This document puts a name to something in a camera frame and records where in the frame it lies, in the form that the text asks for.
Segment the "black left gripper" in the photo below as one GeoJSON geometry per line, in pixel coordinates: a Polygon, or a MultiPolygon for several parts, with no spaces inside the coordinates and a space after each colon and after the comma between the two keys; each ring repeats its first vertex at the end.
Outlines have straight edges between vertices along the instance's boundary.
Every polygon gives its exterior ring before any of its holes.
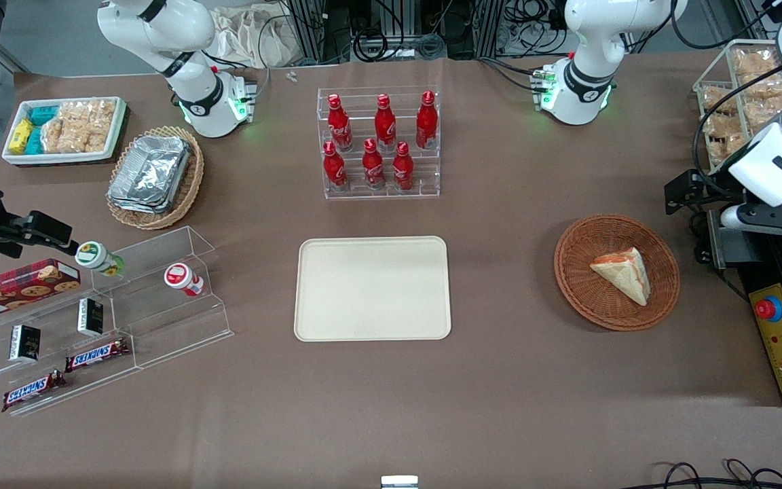
{"type": "MultiPolygon", "coordinates": [[[[665,185],[667,215],[674,215],[683,208],[704,207],[713,203],[741,203],[743,195],[730,193],[728,196],[707,187],[697,170],[684,171],[665,185]]],[[[755,232],[782,235],[782,205],[766,203],[745,203],[744,224],[754,227],[755,232]]]]}

